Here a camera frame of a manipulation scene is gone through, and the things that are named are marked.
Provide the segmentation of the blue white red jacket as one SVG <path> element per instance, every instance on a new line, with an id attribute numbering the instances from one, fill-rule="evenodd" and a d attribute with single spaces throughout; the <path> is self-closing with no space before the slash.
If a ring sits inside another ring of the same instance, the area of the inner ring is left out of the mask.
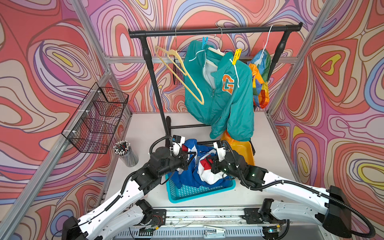
<path id="1" fill-rule="evenodd" d="M 180 189 L 182 185 L 199 188 L 228 187 L 232 181 L 229 176 L 224 174 L 224 178 L 219 174 L 213 174 L 211 168 L 205 168 L 205 158 L 209 155 L 218 156 L 216 149 L 204 145 L 199 145 L 196 139 L 186 140 L 182 145 L 185 152 L 197 152 L 196 164 L 190 164 L 188 170 L 178 170 L 168 174 L 176 187 Z"/>

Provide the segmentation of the teal green jacket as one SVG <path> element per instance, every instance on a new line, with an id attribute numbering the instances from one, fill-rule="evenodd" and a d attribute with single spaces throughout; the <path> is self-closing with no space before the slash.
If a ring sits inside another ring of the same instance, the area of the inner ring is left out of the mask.
<path id="1" fill-rule="evenodd" d="M 248 65 L 209 44 L 192 41 L 183 62 L 185 105 L 195 119 L 211 126 L 210 137 L 224 132 L 239 142 L 254 133 L 253 76 Z"/>

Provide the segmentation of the wooden hanger gold hook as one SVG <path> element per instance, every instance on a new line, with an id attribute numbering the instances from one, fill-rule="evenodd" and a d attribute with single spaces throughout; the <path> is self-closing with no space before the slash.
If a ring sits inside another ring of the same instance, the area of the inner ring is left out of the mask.
<path id="1" fill-rule="evenodd" d="M 185 81 L 182 80 L 182 78 L 173 70 L 173 68 L 171 68 L 169 66 L 169 64 L 165 62 L 163 57 L 160 56 L 159 52 L 164 53 L 165 57 L 171 62 L 171 64 L 173 64 L 176 67 L 176 69 L 179 70 L 179 72 L 184 77 L 187 77 L 190 80 L 190 82 L 193 84 L 193 86 L 195 87 L 195 89 L 199 93 L 199 95 L 200 95 L 199 97 L 197 97 L 197 95 L 187 86 Z M 198 103 L 200 105 L 204 105 L 205 104 L 204 96 L 203 96 L 200 88 L 197 86 L 196 82 L 193 80 L 190 73 L 187 71 L 187 69 L 184 65 L 184 62 L 183 62 L 181 56 L 179 55 L 178 51 L 174 50 L 174 49 L 166 50 L 160 46 L 155 46 L 155 54 L 159 57 L 159 60 L 166 66 L 166 68 L 171 71 L 171 73 L 174 75 L 174 77 L 176 77 L 176 79 L 185 87 L 185 89 L 198 101 Z"/>

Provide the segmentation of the blue clothespin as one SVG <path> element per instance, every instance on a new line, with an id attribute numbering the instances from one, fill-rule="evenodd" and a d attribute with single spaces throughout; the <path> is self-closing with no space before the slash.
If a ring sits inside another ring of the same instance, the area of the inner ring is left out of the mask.
<path id="1" fill-rule="evenodd" d="M 208 37 L 203 37 L 202 38 L 202 46 L 201 46 L 202 50 L 205 48 L 205 45 L 207 44 L 208 40 L 209 40 Z"/>

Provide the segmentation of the silver hook hanger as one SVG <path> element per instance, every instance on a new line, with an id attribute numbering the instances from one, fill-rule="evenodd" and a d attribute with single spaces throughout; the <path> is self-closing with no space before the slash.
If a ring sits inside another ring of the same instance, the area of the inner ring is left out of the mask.
<path id="1" fill-rule="evenodd" d="M 224 56 L 225 53 L 223 53 L 221 51 L 221 43 L 222 43 L 222 37 L 223 37 L 223 30 L 221 27 L 218 27 L 218 29 L 220 30 L 220 37 L 219 37 L 219 42 L 218 42 L 218 46 L 213 48 L 213 47 L 208 47 L 208 50 L 217 54 L 217 55 L 220 55 L 220 56 Z"/>

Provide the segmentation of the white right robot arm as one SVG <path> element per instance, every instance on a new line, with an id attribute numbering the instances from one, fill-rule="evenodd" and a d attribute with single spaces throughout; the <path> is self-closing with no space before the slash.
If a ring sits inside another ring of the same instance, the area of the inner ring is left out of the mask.
<path id="1" fill-rule="evenodd" d="M 264 201 L 267 209 L 259 211 L 263 221 L 307 221 L 322 226 L 335 236 L 348 239 L 352 236 L 370 239 L 376 235 L 373 224 L 350 206 L 340 188 L 308 186 L 285 179 L 265 168 L 249 165 L 225 140 L 217 141 L 213 146 L 218 154 L 211 163 L 214 174 L 238 179 L 250 191 L 266 191 L 296 202 L 289 207 L 272 200 Z"/>

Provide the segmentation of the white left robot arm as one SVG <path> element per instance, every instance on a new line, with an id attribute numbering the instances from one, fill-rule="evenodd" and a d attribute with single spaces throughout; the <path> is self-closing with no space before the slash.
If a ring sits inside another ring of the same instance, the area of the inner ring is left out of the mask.
<path id="1" fill-rule="evenodd" d="M 161 185 L 162 177 L 177 170 L 187 170 L 197 155 L 183 151 L 182 144 L 171 136 L 156 140 L 149 149 L 150 158 L 129 174 L 121 189 L 103 204 L 76 219 L 68 218 L 62 229 L 63 240 L 109 240 L 143 220 L 150 222 L 152 207 L 143 198 Z"/>

